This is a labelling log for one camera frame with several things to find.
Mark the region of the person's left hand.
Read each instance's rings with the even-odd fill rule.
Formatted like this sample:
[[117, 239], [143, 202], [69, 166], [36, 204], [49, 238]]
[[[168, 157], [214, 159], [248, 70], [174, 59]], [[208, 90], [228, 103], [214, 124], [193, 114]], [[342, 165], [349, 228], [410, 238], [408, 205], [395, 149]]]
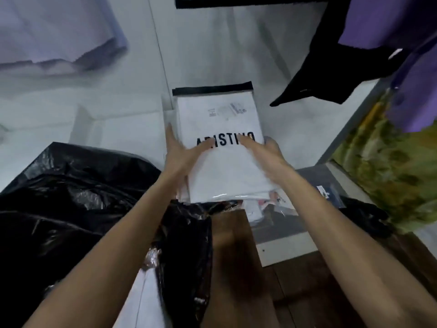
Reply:
[[209, 138], [193, 148], [185, 148], [179, 141], [178, 147], [167, 151], [163, 175], [179, 186], [196, 164], [199, 157], [215, 147], [215, 140]]

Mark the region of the person's right hand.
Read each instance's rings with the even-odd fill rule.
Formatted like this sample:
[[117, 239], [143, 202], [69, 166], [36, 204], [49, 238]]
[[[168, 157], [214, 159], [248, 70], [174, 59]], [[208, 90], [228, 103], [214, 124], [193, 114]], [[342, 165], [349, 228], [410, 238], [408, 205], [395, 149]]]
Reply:
[[294, 168], [285, 160], [284, 156], [276, 156], [265, 148], [264, 144], [254, 141], [248, 136], [238, 135], [241, 145], [247, 148], [262, 168], [265, 175], [275, 184], [283, 185]]

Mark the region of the white packaged garment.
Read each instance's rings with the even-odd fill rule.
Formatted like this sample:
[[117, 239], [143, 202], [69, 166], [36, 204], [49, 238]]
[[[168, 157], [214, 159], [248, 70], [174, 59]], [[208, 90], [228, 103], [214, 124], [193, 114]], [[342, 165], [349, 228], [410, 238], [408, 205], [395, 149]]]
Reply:
[[252, 82], [172, 90], [181, 143], [189, 149], [215, 140], [188, 175], [191, 203], [269, 199], [278, 189], [238, 138], [264, 144], [253, 90]]

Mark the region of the person's left forearm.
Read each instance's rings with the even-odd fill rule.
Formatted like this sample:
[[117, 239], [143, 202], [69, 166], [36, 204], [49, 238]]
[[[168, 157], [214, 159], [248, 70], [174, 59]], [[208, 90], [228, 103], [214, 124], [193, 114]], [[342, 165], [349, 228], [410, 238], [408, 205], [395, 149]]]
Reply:
[[183, 178], [163, 171], [22, 328], [112, 328]]

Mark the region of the person's right forearm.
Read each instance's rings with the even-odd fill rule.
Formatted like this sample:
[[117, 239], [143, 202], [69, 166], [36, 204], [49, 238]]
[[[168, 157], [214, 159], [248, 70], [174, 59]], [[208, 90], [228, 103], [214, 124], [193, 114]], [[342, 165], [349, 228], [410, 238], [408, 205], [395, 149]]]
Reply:
[[368, 328], [437, 328], [437, 301], [401, 262], [289, 165], [270, 177], [291, 200]]

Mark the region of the clear packet with dark garment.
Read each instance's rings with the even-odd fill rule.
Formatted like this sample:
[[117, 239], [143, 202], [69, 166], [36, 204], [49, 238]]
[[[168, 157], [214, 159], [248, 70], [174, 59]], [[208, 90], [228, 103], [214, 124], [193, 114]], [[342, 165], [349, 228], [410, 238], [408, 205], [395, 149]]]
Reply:
[[[327, 165], [299, 169], [298, 173], [333, 206], [345, 206], [341, 196], [346, 196], [346, 192]], [[283, 191], [277, 191], [272, 202], [244, 200], [243, 209], [252, 229], [262, 267], [318, 250]]]

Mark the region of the black hanging garment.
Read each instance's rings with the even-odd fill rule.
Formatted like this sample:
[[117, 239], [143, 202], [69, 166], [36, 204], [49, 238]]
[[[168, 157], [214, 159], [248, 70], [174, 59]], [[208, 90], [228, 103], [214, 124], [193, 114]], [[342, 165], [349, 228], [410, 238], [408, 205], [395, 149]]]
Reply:
[[339, 44], [350, 2], [328, 1], [301, 68], [271, 107], [307, 97], [342, 104], [360, 83], [392, 75], [407, 59], [406, 50]]

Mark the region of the small black plastic bag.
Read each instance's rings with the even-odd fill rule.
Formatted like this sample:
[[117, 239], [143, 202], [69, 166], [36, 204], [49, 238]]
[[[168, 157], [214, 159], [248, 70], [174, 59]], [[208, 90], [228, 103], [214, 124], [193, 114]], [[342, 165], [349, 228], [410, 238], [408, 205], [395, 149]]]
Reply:
[[339, 208], [354, 224], [371, 237], [390, 238], [393, 228], [388, 225], [389, 215], [374, 204], [365, 203], [355, 198], [340, 196], [343, 207]]

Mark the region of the green patterned fabric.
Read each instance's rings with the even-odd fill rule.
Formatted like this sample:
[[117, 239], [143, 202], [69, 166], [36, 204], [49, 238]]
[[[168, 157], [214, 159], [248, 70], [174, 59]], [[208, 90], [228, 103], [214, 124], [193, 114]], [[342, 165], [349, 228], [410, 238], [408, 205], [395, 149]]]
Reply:
[[437, 121], [403, 133], [386, 118], [383, 93], [332, 155], [347, 175], [408, 233], [437, 222]]

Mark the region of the black plastic garbage bag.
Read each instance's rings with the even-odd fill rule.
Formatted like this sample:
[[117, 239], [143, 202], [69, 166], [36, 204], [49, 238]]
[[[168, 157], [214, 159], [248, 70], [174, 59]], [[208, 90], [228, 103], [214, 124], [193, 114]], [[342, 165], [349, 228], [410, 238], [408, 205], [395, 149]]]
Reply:
[[[0, 328], [21, 328], [160, 173], [135, 154], [53, 142], [16, 176], [0, 193]], [[219, 206], [172, 200], [152, 241], [158, 306], [174, 328], [200, 328], [205, 315]]]

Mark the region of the lavender hanging garment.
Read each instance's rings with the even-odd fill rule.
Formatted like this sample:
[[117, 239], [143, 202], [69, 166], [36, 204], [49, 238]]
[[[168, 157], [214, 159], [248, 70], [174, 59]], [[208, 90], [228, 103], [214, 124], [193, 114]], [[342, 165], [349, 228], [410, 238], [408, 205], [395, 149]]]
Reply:
[[88, 72], [111, 66], [127, 49], [108, 0], [0, 0], [0, 73]]

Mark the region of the white plastic packet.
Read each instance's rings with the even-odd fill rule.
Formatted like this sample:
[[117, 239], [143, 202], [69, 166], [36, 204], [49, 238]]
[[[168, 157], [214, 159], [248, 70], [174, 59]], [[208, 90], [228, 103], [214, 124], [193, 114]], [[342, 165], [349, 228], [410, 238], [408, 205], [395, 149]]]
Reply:
[[155, 269], [139, 270], [113, 328], [173, 328], [161, 300]]

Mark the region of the purple hanging garment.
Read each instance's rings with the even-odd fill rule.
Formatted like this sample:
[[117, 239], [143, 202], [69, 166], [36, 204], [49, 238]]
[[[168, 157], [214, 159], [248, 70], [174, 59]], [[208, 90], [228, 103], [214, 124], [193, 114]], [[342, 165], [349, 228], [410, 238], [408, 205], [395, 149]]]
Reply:
[[409, 52], [391, 83], [391, 123], [419, 132], [437, 120], [437, 0], [351, 0], [338, 41]]

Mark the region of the black rail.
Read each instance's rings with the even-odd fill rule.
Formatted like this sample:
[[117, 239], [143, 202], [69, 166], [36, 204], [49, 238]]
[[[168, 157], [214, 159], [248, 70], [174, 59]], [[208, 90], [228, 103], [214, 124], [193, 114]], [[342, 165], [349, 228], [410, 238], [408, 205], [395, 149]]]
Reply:
[[276, 5], [293, 3], [318, 3], [329, 0], [174, 0], [177, 9], [202, 9], [249, 5]]

